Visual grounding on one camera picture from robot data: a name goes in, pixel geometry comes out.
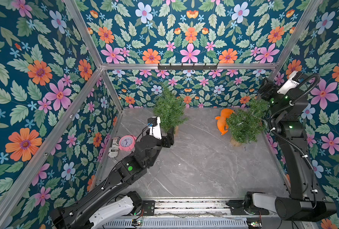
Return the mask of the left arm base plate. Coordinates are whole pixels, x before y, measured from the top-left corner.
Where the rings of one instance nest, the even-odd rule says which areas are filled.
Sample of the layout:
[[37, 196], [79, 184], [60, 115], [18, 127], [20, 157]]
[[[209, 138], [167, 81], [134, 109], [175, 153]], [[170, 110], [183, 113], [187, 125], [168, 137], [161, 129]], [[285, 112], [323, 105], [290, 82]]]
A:
[[144, 200], [135, 212], [135, 216], [154, 216], [156, 202], [154, 200]]

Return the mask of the aluminium frame struts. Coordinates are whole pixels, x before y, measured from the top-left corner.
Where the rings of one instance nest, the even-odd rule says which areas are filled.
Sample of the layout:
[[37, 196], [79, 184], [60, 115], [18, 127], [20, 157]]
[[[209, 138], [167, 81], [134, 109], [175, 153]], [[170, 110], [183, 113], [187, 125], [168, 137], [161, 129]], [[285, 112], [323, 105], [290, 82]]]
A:
[[129, 11], [134, 1], [0, 1], [0, 228], [37, 228], [48, 213], [92, 190], [101, 175], [98, 158], [117, 129], [123, 103], [116, 75], [99, 55], [113, 36], [125, 73], [139, 73], [142, 52], [152, 48], [163, 63], [178, 63], [156, 39], [184, 43], [191, 33], [216, 50], [226, 38], [233, 2], [147, 1], [146, 24]]

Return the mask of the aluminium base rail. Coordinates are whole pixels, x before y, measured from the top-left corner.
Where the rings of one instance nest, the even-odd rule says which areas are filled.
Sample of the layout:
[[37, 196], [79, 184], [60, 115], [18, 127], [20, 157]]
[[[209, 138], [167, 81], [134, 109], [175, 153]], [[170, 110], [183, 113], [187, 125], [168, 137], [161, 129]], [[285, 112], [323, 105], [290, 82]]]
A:
[[[264, 193], [248, 193], [245, 203], [278, 214], [284, 221], [313, 221], [314, 202], [299, 201], [291, 198], [279, 198]], [[132, 214], [139, 209], [143, 200], [136, 192], [130, 192], [123, 198], [97, 210], [89, 219], [99, 225], [120, 216]], [[211, 214], [224, 212], [226, 202], [220, 199], [160, 199], [156, 206], [160, 214]]]

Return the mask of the pink alarm clock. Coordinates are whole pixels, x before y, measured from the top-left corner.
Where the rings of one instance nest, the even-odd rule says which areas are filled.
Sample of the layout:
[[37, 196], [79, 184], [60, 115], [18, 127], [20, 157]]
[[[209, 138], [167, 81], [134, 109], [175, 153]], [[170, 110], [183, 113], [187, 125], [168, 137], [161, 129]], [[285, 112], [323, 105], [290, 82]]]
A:
[[133, 135], [125, 135], [119, 140], [119, 150], [131, 152], [136, 144], [137, 138]]

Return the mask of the green christmas tree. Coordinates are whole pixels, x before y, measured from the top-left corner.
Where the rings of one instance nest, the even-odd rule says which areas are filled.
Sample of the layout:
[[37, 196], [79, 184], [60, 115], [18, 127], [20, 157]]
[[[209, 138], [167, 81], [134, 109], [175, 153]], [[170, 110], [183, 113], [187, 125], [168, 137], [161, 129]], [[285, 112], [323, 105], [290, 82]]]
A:
[[181, 98], [176, 98], [168, 86], [161, 87], [162, 93], [155, 100], [153, 112], [155, 116], [160, 117], [161, 128], [168, 132], [186, 122], [188, 118], [185, 117], [185, 105]]
[[258, 141], [258, 136], [265, 130], [264, 117], [269, 108], [264, 100], [251, 99], [248, 108], [237, 109], [226, 119], [231, 144], [239, 147]]

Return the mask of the orange plush toy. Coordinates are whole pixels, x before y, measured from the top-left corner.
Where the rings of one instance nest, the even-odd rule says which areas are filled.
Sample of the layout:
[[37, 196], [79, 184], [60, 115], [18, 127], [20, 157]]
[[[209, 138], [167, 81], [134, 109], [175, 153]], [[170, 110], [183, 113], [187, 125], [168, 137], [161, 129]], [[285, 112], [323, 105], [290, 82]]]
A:
[[234, 113], [234, 110], [225, 108], [221, 110], [220, 116], [217, 116], [217, 128], [220, 131], [221, 135], [228, 133], [228, 123], [227, 119]]

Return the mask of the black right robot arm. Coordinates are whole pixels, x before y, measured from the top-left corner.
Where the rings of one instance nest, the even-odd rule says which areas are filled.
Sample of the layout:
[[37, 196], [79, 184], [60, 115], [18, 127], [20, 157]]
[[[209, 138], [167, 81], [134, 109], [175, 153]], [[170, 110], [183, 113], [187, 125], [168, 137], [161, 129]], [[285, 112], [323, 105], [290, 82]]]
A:
[[318, 74], [289, 79], [283, 86], [264, 79], [260, 98], [270, 104], [267, 119], [270, 132], [277, 138], [286, 159], [290, 179], [289, 197], [276, 197], [262, 192], [248, 192], [244, 209], [248, 213], [267, 210], [283, 221], [318, 222], [337, 212], [336, 204], [326, 200], [309, 159], [307, 133], [298, 120], [307, 107], [308, 94], [320, 82]]

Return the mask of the black coat hook rail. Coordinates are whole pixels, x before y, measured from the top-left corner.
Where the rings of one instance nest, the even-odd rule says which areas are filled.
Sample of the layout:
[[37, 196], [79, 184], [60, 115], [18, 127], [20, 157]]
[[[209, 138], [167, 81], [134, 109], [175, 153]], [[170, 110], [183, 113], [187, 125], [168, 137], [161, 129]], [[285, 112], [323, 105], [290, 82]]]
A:
[[195, 71], [203, 71], [203, 70], [217, 70], [218, 64], [158, 64], [158, 70], [174, 70], [174, 71], [182, 71], [182, 70], [195, 70]]

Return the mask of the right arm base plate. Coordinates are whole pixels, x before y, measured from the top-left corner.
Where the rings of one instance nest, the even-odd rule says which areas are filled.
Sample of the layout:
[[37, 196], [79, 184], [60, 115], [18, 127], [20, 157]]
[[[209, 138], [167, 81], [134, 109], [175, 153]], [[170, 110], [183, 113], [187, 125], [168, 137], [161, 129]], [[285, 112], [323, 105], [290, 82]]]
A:
[[266, 209], [261, 209], [258, 207], [254, 207], [245, 203], [244, 200], [229, 200], [226, 203], [227, 207], [229, 207], [232, 215], [269, 215], [270, 211]]

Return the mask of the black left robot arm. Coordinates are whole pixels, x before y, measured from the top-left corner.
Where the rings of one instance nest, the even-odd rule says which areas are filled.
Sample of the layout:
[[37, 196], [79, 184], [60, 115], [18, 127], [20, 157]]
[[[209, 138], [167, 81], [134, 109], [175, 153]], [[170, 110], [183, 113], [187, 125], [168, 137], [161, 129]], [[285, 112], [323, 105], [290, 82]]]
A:
[[90, 217], [109, 200], [144, 176], [160, 154], [162, 148], [174, 145], [174, 134], [168, 132], [162, 139], [143, 136], [135, 143], [132, 153], [119, 161], [108, 177], [91, 192], [68, 207], [51, 212], [53, 227], [57, 229], [91, 229]]

